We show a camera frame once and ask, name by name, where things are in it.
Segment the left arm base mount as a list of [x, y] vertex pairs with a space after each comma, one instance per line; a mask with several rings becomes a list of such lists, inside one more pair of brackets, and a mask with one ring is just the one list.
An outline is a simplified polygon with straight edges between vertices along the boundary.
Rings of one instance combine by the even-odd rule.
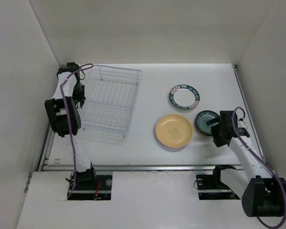
[[95, 185], [76, 185], [73, 192], [73, 179], [66, 179], [69, 182], [67, 200], [111, 200], [112, 197], [112, 174], [98, 175]]

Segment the blue floral plate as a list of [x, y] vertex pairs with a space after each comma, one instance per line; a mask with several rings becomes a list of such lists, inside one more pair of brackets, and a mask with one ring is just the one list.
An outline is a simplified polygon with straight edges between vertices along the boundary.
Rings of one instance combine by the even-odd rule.
[[195, 118], [194, 121], [195, 127], [201, 134], [206, 136], [212, 136], [211, 127], [217, 125], [218, 123], [213, 124], [211, 126], [207, 126], [206, 122], [213, 118], [219, 118], [219, 114], [210, 110], [201, 111]]

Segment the white wire dish rack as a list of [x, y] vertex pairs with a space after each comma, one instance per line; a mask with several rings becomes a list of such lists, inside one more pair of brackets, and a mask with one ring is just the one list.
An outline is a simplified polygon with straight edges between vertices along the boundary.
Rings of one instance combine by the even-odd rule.
[[143, 72], [96, 64], [85, 77], [86, 101], [80, 109], [83, 140], [119, 141], [127, 137]]

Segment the beige plate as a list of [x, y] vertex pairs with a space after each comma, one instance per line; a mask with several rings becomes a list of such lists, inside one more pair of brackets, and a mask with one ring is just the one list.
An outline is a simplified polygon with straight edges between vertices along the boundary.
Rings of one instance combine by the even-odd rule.
[[179, 114], [165, 115], [155, 125], [158, 141], [169, 148], [184, 147], [192, 140], [193, 132], [190, 121]]

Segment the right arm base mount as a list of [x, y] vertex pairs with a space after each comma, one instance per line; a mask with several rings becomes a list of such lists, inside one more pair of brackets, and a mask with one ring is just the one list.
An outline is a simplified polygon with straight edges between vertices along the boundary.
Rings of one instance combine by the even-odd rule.
[[199, 200], [239, 200], [240, 198], [225, 184], [216, 183], [211, 174], [197, 174], [194, 188]]

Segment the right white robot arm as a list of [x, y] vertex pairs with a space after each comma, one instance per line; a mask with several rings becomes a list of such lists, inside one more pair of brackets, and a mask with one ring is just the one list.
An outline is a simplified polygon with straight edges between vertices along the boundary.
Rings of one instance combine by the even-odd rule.
[[217, 147], [228, 146], [238, 158], [243, 177], [232, 165], [216, 165], [211, 176], [217, 188], [228, 186], [242, 202], [248, 217], [286, 216], [286, 181], [279, 178], [262, 160], [253, 147], [249, 132], [238, 126], [235, 111], [220, 111], [211, 124], [213, 141]]

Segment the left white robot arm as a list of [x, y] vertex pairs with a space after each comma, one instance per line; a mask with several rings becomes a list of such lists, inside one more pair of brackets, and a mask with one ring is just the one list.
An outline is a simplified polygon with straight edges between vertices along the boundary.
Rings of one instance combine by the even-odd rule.
[[82, 127], [79, 114], [85, 103], [85, 86], [82, 84], [81, 72], [93, 67], [85, 64], [80, 67], [69, 62], [57, 71], [58, 84], [51, 99], [45, 101], [45, 109], [52, 131], [66, 140], [70, 146], [74, 173], [69, 182], [76, 186], [92, 189], [97, 185], [97, 176], [91, 160], [83, 152], [78, 133]]

